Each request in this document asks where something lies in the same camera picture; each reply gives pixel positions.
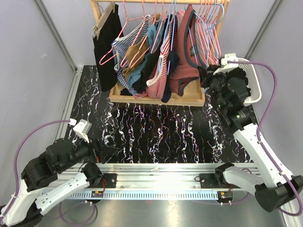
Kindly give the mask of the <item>light blue wire hanger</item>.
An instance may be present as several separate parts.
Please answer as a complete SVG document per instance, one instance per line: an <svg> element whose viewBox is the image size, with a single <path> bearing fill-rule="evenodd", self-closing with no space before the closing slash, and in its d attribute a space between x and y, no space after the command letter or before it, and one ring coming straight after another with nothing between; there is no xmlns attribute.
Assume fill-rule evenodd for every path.
<svg viewBox="0 0 303 227"><path fill-rule="evenodd" d="M224 19L223 0L202 0L195 12L196 49L199 64L204 67L216 65L222 55L219 43L219 28Z"/></svg>

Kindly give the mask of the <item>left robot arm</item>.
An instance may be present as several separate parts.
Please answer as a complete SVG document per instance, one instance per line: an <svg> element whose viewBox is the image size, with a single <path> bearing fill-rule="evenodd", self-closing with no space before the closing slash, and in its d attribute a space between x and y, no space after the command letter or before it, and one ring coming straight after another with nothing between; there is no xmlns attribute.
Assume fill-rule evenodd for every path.
<svg viewBox="0 0 303 227"><path fill-rule="evenodd" d="M85 141L77 146L68 139L58 139L39 157L28 162L17 181L15 194L1 207L0 223L4 227L34 227L54 206L78 190L101 185L103 174L99 163L119 152L99 140ZM50 183L75 164L85 161L82 169L70 180L42 194Z"/></svg>

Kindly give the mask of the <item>maroon tank top grey trim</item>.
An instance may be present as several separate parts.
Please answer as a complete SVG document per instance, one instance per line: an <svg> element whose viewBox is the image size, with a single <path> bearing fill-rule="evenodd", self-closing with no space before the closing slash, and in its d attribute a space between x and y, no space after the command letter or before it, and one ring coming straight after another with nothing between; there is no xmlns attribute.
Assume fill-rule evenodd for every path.
<svg viewBox="0 0 303 227"><path fill-rule="evenodd" d="M184 90L189 83L199 79L195 22L195 10L192 5L188 5L174 41L175 51L180 61L169 80L171 92L178 96L184 95Z"/></svg>

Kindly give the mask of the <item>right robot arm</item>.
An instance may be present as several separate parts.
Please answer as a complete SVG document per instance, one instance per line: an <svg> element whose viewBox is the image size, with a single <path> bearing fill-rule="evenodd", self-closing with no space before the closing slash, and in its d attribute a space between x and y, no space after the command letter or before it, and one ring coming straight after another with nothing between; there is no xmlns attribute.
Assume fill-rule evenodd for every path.
<svg viewBox="0 0 303 227"><path fill-rule="evenodd" d="M215 169L214 182L220 188L237 186L253 195L262 209L272 212L297 199L299 216L303 204L299 193L303 190L303 177L294 175L276 156L260 132L261 123L245 106L251 95L246 72L236 67L222 72L218 66L198 68L200 86L209 88L218 107L221 121L245 148L257 166L260 175L250 174L235 164L225 163Z"/></svg>

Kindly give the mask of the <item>black tank top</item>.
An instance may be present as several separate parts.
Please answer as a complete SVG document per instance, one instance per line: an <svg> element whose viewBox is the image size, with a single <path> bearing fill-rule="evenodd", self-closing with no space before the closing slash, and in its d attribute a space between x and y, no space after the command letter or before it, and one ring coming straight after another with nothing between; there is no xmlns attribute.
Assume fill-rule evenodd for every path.
<svg viewBox="0 0 303 227"><path fill-rule="evenodd" d="M231 91L234 91L239 96L239 99L244 102L251 95L246 72L242 68L235 68L228 73L227 78Z"/></svg>

